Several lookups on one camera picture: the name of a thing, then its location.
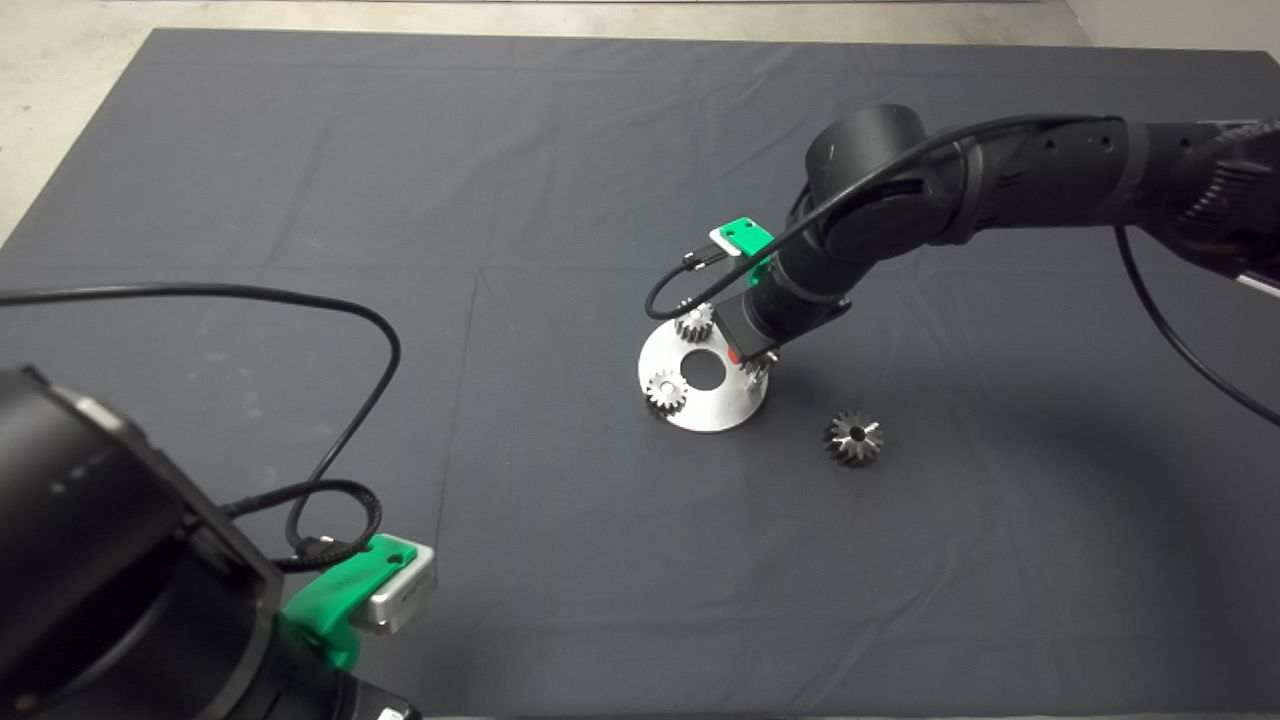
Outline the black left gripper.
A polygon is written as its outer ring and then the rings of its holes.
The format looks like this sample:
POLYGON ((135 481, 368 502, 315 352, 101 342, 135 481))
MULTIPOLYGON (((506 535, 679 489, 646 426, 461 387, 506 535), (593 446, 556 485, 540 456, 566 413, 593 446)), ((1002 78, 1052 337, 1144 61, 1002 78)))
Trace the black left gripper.
POLYGON ((306 646, 275 643, 259 673, 260 719, 420 719, 406 698, 332 666, 306 646))

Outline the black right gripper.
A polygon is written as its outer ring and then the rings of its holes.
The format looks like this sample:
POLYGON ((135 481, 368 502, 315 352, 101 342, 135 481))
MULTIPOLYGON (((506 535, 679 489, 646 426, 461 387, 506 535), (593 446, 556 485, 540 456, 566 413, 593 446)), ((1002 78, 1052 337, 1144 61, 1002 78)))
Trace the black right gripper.
POLYGON ((713 305, 716 328, 733 365, 753 363, 844 316, 842 296, 815 304, 773 283, 760 283, 713 305))

